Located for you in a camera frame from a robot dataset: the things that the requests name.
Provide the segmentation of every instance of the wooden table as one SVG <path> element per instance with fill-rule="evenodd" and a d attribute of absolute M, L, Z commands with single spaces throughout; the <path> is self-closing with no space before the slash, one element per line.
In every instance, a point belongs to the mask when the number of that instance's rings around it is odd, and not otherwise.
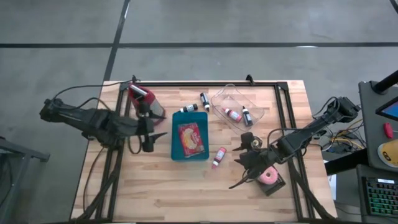
<path fill-rule="evenodd" d="M 297 126 L 304 127 L 312 120 L 304 82 L 301 80 L 287 82 Z M 240 145 L 240 137 L 220 121 L 212 110 L 208 113 L 210 158 L 204 162 L 174 162 L 171 160 L 172 114 L 182 106 L 192 103 L 197 103 L 199 111 L 204 111 L 199 94 L 206 92 L 211 98 L 220 90 L 220 87 L 150 87 L 150 89 L 167 111 L 167 119 L 155 127 L 155 132 L 167 131 L 169 133 L 157 140 L 153 153 L 141 152 L 138 155 L 132 155 L 127 147 L 124 148 L 114 221 L 272 222 L 297 219 L 287 164 L 276 165 L 287 184 L 270 197 L 266 197 L 255 182 L 228 190 L 229 186 L 241 178 L 243 172 L 243 167 L 233 161 L 239 157 L 239 152 L 231 152 L 232 149 Z M 100 98 L 109 107 L 114 108 L 118 90 L 119 85 L 103 87 Z M 280 128 L 273 88 L 251 86 L 238 87 L 238 90 L 254 104 L 265 109 L 265 115 L 251 130 L 255 135 L 266 139 L 269 131 Z M 286 107 L 284 111 L 285 117 L 288 118 Z M 132 109 L 131 116 L 134 117 L 134 114 L 135 111 Z M 279 136 L 280 133 L 276 132 L 271 139 L 274 140 Z M 132 146 L 133 149 L 137 149 L 136 137 L 132 138 Z M 211 162 L 220 146 L 229 151 L 218 168 L 212 170 Z M 101 146 L 97 142 L 89 143 L 72 218 L 83 212 L 83 189 L 88 171 L 100 150 Z M 86 206 L 99 191 L 105 151 L 93 169 L 86 193 Z M 308 147 L 304 161 L 312 192 L 327 211 L 336 216 L 319 147 Z M 306 214 L 302 192 L 300 198 L 303 212 Z M 106 204 L 103 214 L 106 214 L 107 207 Z"/>

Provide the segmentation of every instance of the concrete floor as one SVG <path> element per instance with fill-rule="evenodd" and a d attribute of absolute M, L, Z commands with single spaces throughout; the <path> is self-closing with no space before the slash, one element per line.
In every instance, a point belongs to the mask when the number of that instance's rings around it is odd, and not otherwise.
<path fill-rule="evenodd" d="M 123 0 L 0 1 L 0 44 L 112 43 Z M 132 0 L 121 42 L 394 42 L 388 0 Z M 87 141 L 41 121 L 44 99 L 101 83 L 111 49 L 0 49 L 0 135 L 51 153 L 33 162 L 14 214 L 29 223 L 68 219 Z M 359 103 L 358 82 L 397 69 L 398 48 L 119 49 L 110 80 L 305 80 L 315 112 L 330 96 Z M 99 88 L 65 93 L 77 105 Z M 359 205 L 354 172 L 338 176 L 337 201 Z M 357 217 L 345 219 L 357 220 Z"/>

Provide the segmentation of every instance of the blue tray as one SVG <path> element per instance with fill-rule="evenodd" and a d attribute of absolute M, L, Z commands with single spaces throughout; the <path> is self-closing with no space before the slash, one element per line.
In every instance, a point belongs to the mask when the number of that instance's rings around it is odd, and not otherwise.
<path fill-rule="evenodd" d="M 180 124 L 196 123 L 199 128 L 201 141 L 205 151 L 201 154 L 186 158 L 182 149 L 178 126 Z M 202 161 L 209 158 L 209 131 L 206 112 L 176 112 L 173 114 L 172 125 L 172 160 L 174 161 Z"/>

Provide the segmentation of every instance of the donut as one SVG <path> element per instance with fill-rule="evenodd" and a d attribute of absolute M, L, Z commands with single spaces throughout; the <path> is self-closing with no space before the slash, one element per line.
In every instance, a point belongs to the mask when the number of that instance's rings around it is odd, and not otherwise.
<path fill-rule="evenodd" d="M 258 178 L 258 181 L 262 182 L 263 184 L 274 184 L 278 179 L 278 171 L 275 168 L 270 167 L 266 169 Z"/>

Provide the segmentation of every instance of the monitor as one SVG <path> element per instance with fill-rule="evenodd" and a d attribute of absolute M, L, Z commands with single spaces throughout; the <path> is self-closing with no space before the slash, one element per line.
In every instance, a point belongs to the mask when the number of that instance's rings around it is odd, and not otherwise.
<path fill-rule="evenodd" d="M 398 121 L 398 97 L 378 108 L 376 114 Z"/>

